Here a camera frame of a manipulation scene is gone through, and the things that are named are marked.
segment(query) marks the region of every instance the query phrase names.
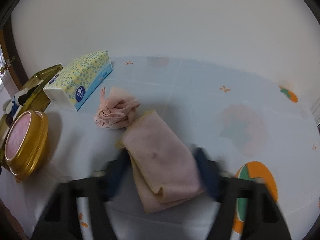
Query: folded cloth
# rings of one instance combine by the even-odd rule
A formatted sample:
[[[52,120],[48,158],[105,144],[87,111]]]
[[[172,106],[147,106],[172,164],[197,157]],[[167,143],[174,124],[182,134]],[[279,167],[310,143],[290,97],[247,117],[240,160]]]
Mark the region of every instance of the folded cloth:
[[[94,116],[96,125],[107,129],[129,126],[137,113],[140,103],[121,88],[112,87],[107,100],[104,99],[105,87],[101,90],[100,105]]]
[[[177,205],[200,194],[200,177],[191,152],[156,111],[124,133],[134,181],[146,213]]]

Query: white table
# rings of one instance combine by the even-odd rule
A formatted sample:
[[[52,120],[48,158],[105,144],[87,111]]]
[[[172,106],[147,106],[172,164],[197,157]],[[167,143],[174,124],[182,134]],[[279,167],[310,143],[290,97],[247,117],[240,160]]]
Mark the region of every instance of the white table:
[[[126,65],[124,62],[129,60],[133,64]],[[105,86],[107,94],[111,86],[118,86],[141,102],[138,116],[155,109],[187,146],[204,147],[213,160],[224,162],[227,171],[236,173],[250,161],[265,164],[277,183],[278,203],[292,239],[305,236],[319,215],[320,137],[303,102],[291,102],[277,84],[268,80],[205,62],[156,57],[123,57],[111,61],[114,71],[78,112],[60,109],[53,103],[46,109],[51,161],[23,183],[11,186],[13,179],[7,172],[0,179],[0,185],[6,183],[8,188],[0,197],[6,198],[4,203],[9,208],[17,209],[10,204],[10,192],[15,190],[24,196],[19,209],[24,208],[28,217],[20,221],[29,235],[61,177],[88,177],[118,154],[114,143],[124,129],[102,129],[93,121],[100,89]],[[220,90],[223,85],[230,91]],[[257,142],[248,150],[250,154],[239,148],[236,138],[232,138],[235,135],[221,136],[223,111],[231,105],[245,107],[253,119],[260,120],[257,133],[264,134],[263,140],[255,135],[250,138]],[[85,199],[79,199],[78,208],[89,228],[81,228],[84,239],[92,239],[85,203]],[[132,173],[128,171],[119,195],[106,208],[119,239],[191,240],[205,239],[218,204],[202,194],[173,208],[146,215]],[[238,237],[233,233],[232,239]]]

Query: pink oval lid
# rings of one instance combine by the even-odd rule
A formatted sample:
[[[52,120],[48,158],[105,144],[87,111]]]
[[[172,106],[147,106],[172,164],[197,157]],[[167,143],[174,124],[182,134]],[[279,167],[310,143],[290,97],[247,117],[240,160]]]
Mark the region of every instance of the pink oval lid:
[[[11,160],[17,154],[17,151],[19,150],[29,129],[30,119],[31,115],[26,113],[13,125],[5,148],[5,155],[7,159]]]

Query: yellow container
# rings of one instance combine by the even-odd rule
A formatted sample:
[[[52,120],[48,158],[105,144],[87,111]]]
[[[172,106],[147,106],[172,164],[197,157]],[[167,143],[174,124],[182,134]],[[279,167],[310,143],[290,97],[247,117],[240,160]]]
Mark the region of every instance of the yellow container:
[[[19,140],[17,141],[18,144],[20,143],[20,146],[15,150],[17,146],[14,143],[16,142],[10,136],[14,136],[17,133],[17,129],[20,128],[19,125],[21,125],[23,118],[27,120],[27,116],[29,117],[28,128],[21,143]],[[10,129],[4,152],[5,161],[17,181],[24,180],[33,171],[40,168],[49,152],[47,115],[40,111],[34,112],[33,110],[24,112]]]

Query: scrunched fabric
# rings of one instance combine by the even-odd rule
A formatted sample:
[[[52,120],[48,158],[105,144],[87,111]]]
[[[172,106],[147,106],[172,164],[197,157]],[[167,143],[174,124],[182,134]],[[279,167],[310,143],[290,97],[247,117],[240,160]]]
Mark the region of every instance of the scrunched fabric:
[[[129,126],[140,106],[138,100],[121,88],[112,87],[105,100],[106,89],[101,90],[100,105],[94,116],[96,125],[107,129],[118,129]]]

